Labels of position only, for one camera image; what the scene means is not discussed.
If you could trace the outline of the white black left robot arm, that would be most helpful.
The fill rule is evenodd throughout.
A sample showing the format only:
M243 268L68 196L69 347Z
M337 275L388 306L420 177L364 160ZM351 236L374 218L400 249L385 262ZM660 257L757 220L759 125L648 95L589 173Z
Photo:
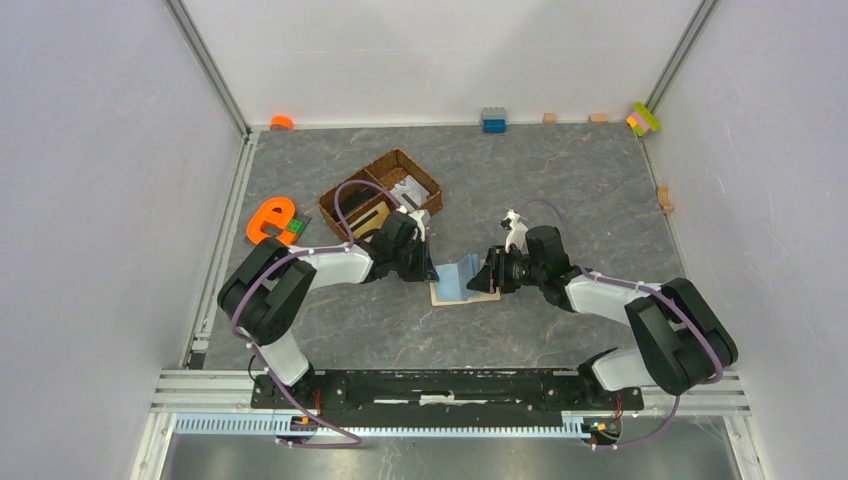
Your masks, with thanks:
M291 332L307 294L342 284L367 284L397 274L405 282L438 279L429 254L425 210L401 207L364 238L337 246L289 247L274 238L256 245L217 296L234 336L246 341L277 380L290 407L314 394L309 361Z

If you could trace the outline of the orange round cap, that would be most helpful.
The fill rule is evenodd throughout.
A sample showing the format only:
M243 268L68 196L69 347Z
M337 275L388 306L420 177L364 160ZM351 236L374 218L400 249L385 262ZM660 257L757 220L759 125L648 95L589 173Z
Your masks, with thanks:
M294 128L293 121L284 115L276 115L273 116L269 123L269 129L272 131L277 130L292 130Z

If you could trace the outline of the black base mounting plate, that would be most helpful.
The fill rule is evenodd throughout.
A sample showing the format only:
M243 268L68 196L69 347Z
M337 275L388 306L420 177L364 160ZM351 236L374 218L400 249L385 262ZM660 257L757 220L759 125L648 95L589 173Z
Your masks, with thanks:
M564 412L640 411L638 387L605 392L576 370L323 370L289 389L339 427L554 427Z

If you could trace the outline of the orange plastic letter toy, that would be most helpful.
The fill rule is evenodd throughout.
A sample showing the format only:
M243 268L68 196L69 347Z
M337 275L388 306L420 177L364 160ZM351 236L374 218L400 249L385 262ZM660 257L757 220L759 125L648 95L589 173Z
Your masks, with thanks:
M297 236L288 229L288 225L295 219L295 214L295 204L289 198L272 197L266 200L248 222L248 240L259 244L264 239L273 237L285 245L293 245Z

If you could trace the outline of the aluminium frame rail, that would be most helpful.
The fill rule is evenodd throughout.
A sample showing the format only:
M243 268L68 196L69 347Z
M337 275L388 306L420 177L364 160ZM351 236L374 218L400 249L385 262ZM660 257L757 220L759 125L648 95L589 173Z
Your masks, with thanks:
M230 122L241 137L248 138L252 128L238 106L186 3L182 0L164 0L164 5L170 12Z
M689 54L695 47L714 11L720 5L719 0L701 0L690 17L683 33L679 37L669 58L658 76L654 87L645 102L646 107L655 112L662 103L672 83L683 68Z

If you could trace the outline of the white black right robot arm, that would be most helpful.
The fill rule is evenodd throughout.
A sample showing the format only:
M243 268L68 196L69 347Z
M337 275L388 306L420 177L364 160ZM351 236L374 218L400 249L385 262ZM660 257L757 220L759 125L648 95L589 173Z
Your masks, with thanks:
M553 226L529 229L521 246L489 248L466 287L483 293L537 288L561 310L619 322L635 346L597 354L580 366L580 400L602 408L629 387L656 386L680 396L720 380L739 357L738 348L696 286L678 277L645 284L608 277L573 264Z

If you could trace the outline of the small green brick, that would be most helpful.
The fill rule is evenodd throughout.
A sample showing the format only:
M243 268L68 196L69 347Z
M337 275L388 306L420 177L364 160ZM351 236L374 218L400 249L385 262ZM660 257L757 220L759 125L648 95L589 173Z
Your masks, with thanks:
M296 216L288 222L286 230L295 236L300 236L304 233L310 222L311 218L309 216Z

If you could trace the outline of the blue toy brick stack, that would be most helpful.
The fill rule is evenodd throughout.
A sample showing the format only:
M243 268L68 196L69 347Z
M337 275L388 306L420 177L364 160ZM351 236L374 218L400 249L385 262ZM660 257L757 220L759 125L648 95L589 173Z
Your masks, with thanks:
M484 107L480 112L480 122L483 133L505 133L508 128L507 111L504 107Z

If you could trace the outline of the green pink yellow brick stack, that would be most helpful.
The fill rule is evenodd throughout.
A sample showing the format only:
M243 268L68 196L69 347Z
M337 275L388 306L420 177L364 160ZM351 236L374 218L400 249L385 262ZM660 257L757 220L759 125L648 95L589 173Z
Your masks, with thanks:
M641 102L633 104L633 109L627 116L626 123L638 137L644 137L646 134L659 131L662 128L661 122Z

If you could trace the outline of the aluminium frame rail left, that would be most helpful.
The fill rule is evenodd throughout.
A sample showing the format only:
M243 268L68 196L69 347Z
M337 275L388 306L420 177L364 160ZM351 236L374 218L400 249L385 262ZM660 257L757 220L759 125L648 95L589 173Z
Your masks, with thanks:
M182 0L164 0L164 5L170 12L230 122L241 137L248 138L252 128L238 106L186 3Z

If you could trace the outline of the curved wooden block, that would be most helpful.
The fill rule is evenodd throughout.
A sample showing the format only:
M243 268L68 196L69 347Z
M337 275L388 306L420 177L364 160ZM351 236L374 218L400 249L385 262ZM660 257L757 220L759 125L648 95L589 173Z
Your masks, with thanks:
M664 215L669 215L675 210L670 195L670 188L667 185L660 185L656 188L656 197L660 210Z

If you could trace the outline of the aluminium frame rail right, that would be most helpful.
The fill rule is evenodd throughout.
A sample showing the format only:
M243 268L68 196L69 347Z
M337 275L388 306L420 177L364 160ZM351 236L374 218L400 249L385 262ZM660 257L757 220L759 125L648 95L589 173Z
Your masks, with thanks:
M719 0L701 0L690 17L683 33L679 37L669 58L658 76L654 87L645 102L646 107L655 112L662 103L672 83L683 68L689 54L695 47L714 11L720 5Z

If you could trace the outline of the silver white card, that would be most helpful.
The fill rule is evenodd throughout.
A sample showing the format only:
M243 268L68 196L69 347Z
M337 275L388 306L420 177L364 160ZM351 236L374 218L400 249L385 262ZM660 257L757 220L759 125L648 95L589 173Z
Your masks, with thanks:
M399 180L390 193L409 211L419 209L430 196L430 192L411 175Z

